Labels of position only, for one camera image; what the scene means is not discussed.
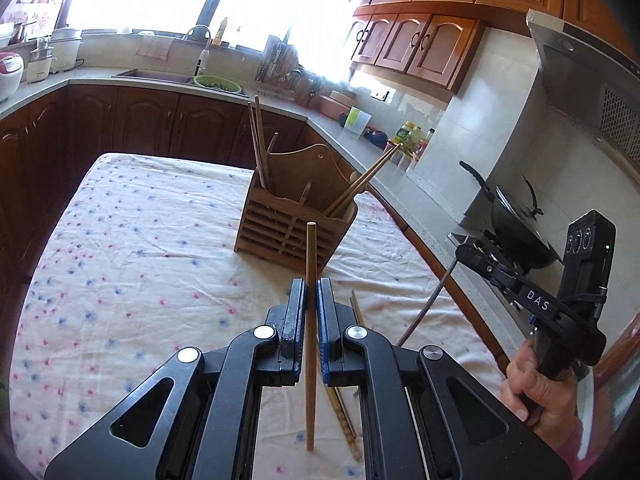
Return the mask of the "right human hand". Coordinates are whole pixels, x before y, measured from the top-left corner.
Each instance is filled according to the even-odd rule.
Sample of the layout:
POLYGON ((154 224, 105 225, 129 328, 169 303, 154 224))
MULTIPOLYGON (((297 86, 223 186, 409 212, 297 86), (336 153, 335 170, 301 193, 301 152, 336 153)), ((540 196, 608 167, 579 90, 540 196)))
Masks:
POLYGON ((569 370, 562 380, 539 373, 533 343, 521 345, 506 368, 499 399, 517 418, 556 452, 567 458, 576 451, 582 423, 576 417, 576 384, 569 370))

